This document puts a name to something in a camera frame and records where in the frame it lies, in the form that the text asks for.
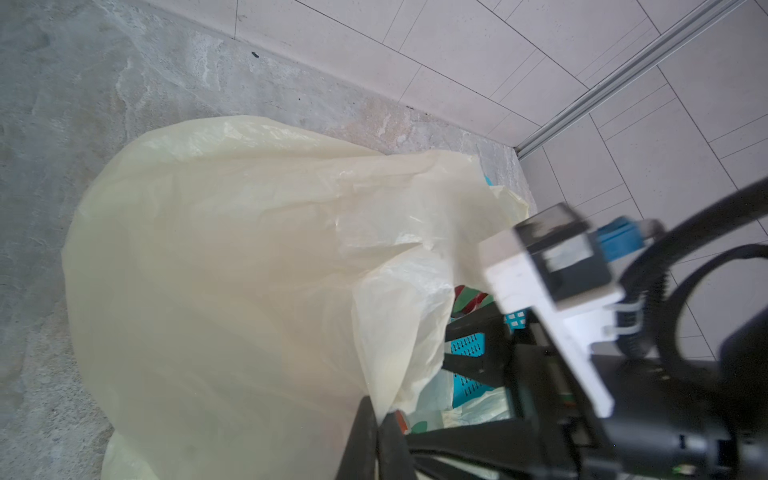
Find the pale yellow plastic bag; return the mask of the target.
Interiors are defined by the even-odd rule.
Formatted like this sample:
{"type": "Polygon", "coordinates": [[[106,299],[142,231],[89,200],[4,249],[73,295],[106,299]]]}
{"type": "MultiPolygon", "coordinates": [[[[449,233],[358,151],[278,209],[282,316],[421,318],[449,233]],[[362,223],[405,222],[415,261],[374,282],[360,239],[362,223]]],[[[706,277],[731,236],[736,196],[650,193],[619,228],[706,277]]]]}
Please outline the pale yellow plastic bag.
{"type": "Polygon", "coordinates": [[[330,479],[362,398],[416,408],[479,244],[528,214],[473,155],[253,116],[148,132],[62,251],[83,383],[158,479],[330,479]]]}

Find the red dragon fruit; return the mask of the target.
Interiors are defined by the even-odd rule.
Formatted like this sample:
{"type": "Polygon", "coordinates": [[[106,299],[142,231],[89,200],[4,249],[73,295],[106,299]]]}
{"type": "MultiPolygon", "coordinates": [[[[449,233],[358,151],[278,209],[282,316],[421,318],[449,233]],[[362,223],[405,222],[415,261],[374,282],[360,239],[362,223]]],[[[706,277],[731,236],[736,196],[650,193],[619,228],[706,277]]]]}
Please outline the red dragon fruit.
{"type": "Polygon", "coordinates": [[[454,319],[468,315],[494,301],[491,295],[465,285],[456,286],[454,294],[455,298],[451,313],[451,317],[454,319]]]}

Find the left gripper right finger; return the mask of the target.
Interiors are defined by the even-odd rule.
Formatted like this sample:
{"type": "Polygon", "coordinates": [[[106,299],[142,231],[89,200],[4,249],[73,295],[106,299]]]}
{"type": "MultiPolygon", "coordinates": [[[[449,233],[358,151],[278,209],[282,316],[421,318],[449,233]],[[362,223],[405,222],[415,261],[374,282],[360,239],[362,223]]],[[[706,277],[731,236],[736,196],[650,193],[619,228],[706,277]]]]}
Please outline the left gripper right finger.
{"type": "Polygon", "coordinates": [[[395,413],[388,414],[377,432],[379,480],[417,480],[415,463],[395,413]]]}

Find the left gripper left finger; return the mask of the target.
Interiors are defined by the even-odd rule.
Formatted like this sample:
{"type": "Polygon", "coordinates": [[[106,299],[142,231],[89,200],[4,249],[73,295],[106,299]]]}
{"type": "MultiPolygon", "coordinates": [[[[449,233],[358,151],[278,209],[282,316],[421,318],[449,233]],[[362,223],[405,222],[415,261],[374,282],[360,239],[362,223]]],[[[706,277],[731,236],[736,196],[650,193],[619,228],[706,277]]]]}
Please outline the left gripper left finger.
{"type": "Polygon", "coordinates": [[[376,478],[378,423],[369,396],[361,399],[336,480],[374,480],[376,478]]]}

